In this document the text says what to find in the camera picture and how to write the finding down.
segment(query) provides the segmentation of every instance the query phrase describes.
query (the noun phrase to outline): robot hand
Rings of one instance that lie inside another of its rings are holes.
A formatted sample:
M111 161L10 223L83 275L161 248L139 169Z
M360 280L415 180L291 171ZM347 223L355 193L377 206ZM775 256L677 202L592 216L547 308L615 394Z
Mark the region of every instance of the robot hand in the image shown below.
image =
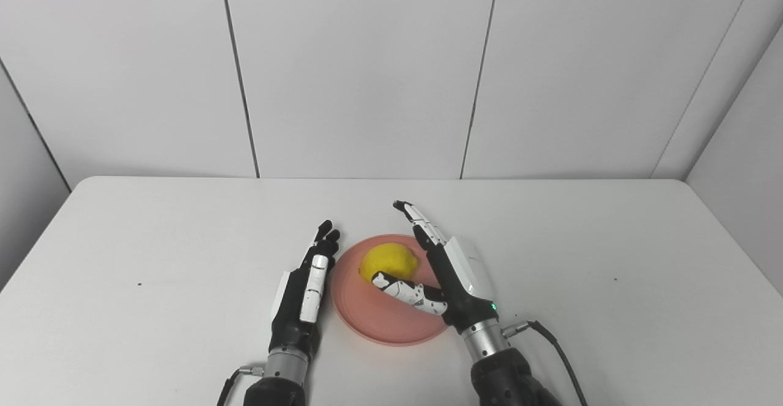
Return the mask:
M340 231L324 221L299 268L283 273L272 308L272 339L263 378L245 392L244 406L305 406L308 365L318 352L318 310L335 266Z
M470 381L481 406L560 406L533 378L528 362L503 335L493 303L492 283L475 250L458 238L447 241L439 228L411 203L397 201L394 208L413 223L414 236L427 252L441 286L439 292L430 293L441 297L445 303L444 322L453 325L465 341L473 359Z

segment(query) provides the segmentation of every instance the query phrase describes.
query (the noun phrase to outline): cable connector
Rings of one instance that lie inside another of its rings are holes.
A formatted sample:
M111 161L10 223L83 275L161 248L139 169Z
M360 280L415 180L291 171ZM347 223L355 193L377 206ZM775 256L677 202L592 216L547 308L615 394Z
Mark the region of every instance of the cable connector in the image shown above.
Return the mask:
M244 375L254 375L256 377L263 377L264 376L264 367L263 366L254 366L252 364L246 364L244 366L241 366L240 369L237 370L240 374Z
M500 334L503 335L506 339L512 336L516 336L519 333L522 333L526 329L530 328L530 322L519 322L515 323L514 325L509 325L506 328L503 328L500 330Z
M231 394L231 388L234 387L234 383L237 381L237 377L239 377L240 374L261 377L264 375L264 367L254 366L252 364L238 367L237 370L226 379L226 383L223 384L223 390L220 391L220 397L218 398L218 406L224 406L224 404L226 404L227 399L229 399L229 394Z

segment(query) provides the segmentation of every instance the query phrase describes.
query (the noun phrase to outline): pink plate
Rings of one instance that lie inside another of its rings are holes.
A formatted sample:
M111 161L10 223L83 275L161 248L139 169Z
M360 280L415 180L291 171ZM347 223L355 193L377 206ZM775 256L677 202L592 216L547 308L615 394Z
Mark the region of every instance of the pink plate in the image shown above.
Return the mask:
M332 270L332 301L343 322L365 339L392 347L421 344L447 328L443 319L395 300L358 275L358 266L370 248L387 242L405 245L419 259L413 281L440 287L425 251L414 237L381 234L358 242L336 262Z

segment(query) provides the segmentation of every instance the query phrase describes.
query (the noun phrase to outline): lemon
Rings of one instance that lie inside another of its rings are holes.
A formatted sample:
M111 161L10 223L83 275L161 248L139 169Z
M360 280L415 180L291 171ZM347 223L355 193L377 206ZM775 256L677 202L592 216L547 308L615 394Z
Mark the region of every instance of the lemon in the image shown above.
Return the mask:
M372 283L373 275L379 271L398 279L410 279L414 277L418 266L419 261L408 247L389 242L370 248L358 266L358 274L369 283Z

